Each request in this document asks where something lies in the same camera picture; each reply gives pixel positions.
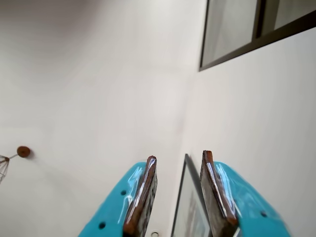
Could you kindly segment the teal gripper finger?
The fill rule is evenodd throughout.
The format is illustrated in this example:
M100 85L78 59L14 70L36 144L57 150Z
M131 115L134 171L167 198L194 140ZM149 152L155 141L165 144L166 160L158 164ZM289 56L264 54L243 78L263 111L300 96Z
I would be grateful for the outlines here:
M237 172L203 151L200 184L214 237L288 237L275 209Z
M133 165L108 194L80 237L144 237L158 185L157 158Z

